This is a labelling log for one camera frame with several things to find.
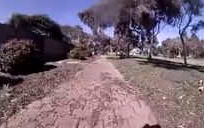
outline bush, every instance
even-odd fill
[[[86,57],[92,57],[92,52],[90,50],[85,51],[85,56]]]
[[[13,39],[0,47],[0,72],[22,74],[43,64],[41,51],[31,40]]]
[[[87,57],[86,52],[82,51],[81,48],[74,48],[69,53],[69,58],[85,60]]]

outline dirt ground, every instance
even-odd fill
[[[204,66],[144,58],[110,61],[142,93],[162,128],[204,128],[204,92],[198,91]]]
[[[14,87],[5,86],[0,91],[0,125],[31,102],[51,94],[62,82],[71,80],[90,60],[76,62],[66,60],[60,64],[53,63],[57,65],[48,66],[53,68],[22,76],[24,81]]]
[[[88,64],[71,81],[1,126],[19,127],[160,128],[138,91],[104,58]]]

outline paved path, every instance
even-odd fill
[[[146,124],[156,124],[149,107],[108,60],[99,58],[1,128],[142,128]]]

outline grass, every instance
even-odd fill
[[[138,88],[162,128],[204,128],[204,66],[145,58],[110,59],[117,69]]]

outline blue sky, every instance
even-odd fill
[[[69,24],[83,26],[86,32],[91,30],[85,26],[77,13],[97,3],[99,0],[0,0],[0,22],[6,22],[12,13],[24,14],[48,14],[59,24]],[[112,35],[112,29],[106,31]],[[159,41],[166,38],[178,36],[177,30],[171,27],[166,27],[159,35]],[[198,36],[204,39],[204,30],[198,33]]]

